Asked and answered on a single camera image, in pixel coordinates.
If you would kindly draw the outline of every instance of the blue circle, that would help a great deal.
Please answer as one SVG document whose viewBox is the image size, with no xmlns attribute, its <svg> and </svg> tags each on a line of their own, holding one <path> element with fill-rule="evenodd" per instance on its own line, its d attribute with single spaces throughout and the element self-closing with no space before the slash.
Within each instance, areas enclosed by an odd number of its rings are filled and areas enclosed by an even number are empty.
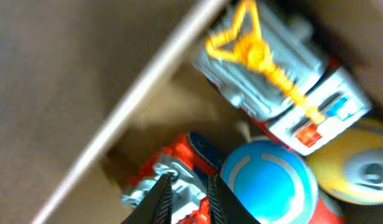
<svg viewBox="0 0 383 224">
<path fill-rule="evenodd" d="M 289 223 L 307 223 L 315 211 L 318 188 L 312 172 L 300 157 L 272 141 L 254 141 L 234 150 L 221 176 L 259 220 L 273 222 L 293 209 L 295 180 L 302 183 L 304 193 L 303 200 L 296 203 L 304 203 Z"/>
</svg>

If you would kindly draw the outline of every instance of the yellow and white toy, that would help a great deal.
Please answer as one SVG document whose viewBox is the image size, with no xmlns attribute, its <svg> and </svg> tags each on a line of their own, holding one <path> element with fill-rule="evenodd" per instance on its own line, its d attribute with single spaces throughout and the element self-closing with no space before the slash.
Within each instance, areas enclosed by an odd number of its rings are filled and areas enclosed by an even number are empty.
<svg viewBox="0 0 383 224">
<path fill-rule="evenodd" d="M 362 119 L 307 161 L 330 195 L 360 205 L 383 203 L 383 123 Z"/>
</svg>

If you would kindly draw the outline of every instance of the yellow toy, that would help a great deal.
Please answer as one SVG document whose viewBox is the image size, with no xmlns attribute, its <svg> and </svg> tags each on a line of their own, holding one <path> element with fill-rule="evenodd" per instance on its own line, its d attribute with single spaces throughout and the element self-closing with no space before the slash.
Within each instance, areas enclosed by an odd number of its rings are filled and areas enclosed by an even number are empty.
<svg viewBox="0 0 383 224">
<path fill-rule="evenodd" d="M 383 123 L 362 119 L 307 161 L 330 195 L 361 205 L 383 203 Z"/>
<path fill-rule="evenodd" d="M 232 52 L 220 49 L 230 41 L 237 39 L 247 11 L 251 15 L 253 31 L 240 37 Z M 315 124 L 320 124 L 325 120 L 325 116 L 319 112 L 316 106 L 307 103 L 306 96 L 300 93 L 298 87 L 287 78 L 284 70 L 273 62 L 270 48 L 262 39 L 255 1 L 241 1 L 237 7 L 232 27 L 208 39 L 205 48 L 210 57 L 242 63 L 248 69 L 263 74 L 281 89 L 285 96 L 290 97 L 295 105 L 304 109 L 306 116 Z"/>
</svg>

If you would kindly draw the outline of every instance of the red toy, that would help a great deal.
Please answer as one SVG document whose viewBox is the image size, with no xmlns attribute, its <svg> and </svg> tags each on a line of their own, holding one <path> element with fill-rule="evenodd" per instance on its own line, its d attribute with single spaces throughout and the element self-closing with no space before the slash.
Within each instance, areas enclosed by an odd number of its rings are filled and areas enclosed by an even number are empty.
<svg viewBox="0 0 383 224">
<path fill-rule="evenodd" d="M 136 207 L 164 167 L 178 174 L 172 187 L 176 198 L 184 198 L 173 201 L 172 221 L 181 224 L 209 223 L 205 185 L 208 176 L 220 171 L 223 161 L 224 155 L 203 136 L 193 132 L 181 134 L 171 145 L 156 152 L 139 169 L 138 174 L 128 180 L 128 189 L 122 195 L 122 202 Z M 190 191 L 184 190 L 187 187 L 190 187 Z"/>
<path fill-rule="evenodd" d="M 316 211 L 308 224 L 345 224 L 341 208 L 327 194 L 320 191 Z"/>
</svg>

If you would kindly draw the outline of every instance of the plastic toy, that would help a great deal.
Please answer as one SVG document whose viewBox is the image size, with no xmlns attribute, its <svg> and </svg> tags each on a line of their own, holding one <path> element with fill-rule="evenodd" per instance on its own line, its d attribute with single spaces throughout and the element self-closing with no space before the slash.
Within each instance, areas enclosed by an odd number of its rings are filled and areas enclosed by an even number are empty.
<svg viewBox="0 0 383 224">
<path fill-rule="evenodd" d="M 261 126 L 304 156 L 324 146 L 371 109 L 363 91 L 343 68 L 328 74 L 307 98 L 326 116 L 321 124 L 315 124 L 294 107 Z"/>
<path fill-rule="evenodd" d="M 244 19 L 247 12 L 252 20 Z M 291 106 L 289 96 L 309 116 L 323 119 L 303 95 L 322 76 L 326 58 L 311 43 L 299 41 L 262 1 L 259 16 L 255 1 L 240 1 L 235 11 L 229 7 L 210 33 L 195 66 L 233 106 L 265 121 Z M 234 49 L 228 50 L 232 40 Z"/>
<path fill-rule="evenodd" d="M 330 195 L 361 205 L 383 203 L 383 123 L 362 119 L 307 161 Z"/>
<path fill-rule="evenodd" d="M 137 207 L 163 174 L 172 174 L 172 223 L 208 220 L 206 185 L 208 176 L 221 169 L 224 156 L 198 133 L 179 135 L 174 142 L 154 154 L 129 179 L 122 204 Z"/>
<path fill-rule="evenodd" d="M 307 223 L 316 208 L 316 180 L 296 154 L 268 140 L 234 150 L 221 177 L 261 223 Z"/>
<path fill-rule="evenodd" d="M 330 196 L 320 191 L 316 211 L 308 224 L 345 224 L 339 205 Z"/>
<path fill-rule="evenodd" d="M 336 69 L 338 64 L 330 69 L 309 38 L 293 32 L 304 29 L 292 21 L 285 26 L 279 19 L 285 16 L 277 9 L 273 13 L 273 7 L 244 0 L 235 12 L 228 9 L 195 65 L 270 138 L 306 156 L 366 114 L 371 104 L 345 69 Z M 292 20 L 308 24 L 302 17 Z"/>
<path fill-rule="evenodd" d="M 224 45 L 228 45 L 230 41 L 236 40 L 248 11 L 252 19 L 252 32 L 240 37 L 232 51 L 221 49 Z M 301 93 L 298 86 L 288 79 L 284 69 L 273 62 L 269 45 L 262 39 L 261 25 L 259 24 L 255 1 L 241 1 L 236 9 L 236 15 L 231 28 L 208 39 L 205 49 L 213 58 L 242 63 L 249 70 L 264 75 L 285 96 L 289 97 L 295 105 L 305 110 L 306 116 L 315 124 L 320 124 L 325 120 L 325 117 L 316 106 L 308 104 L 304 94 Z"/>
</svg>

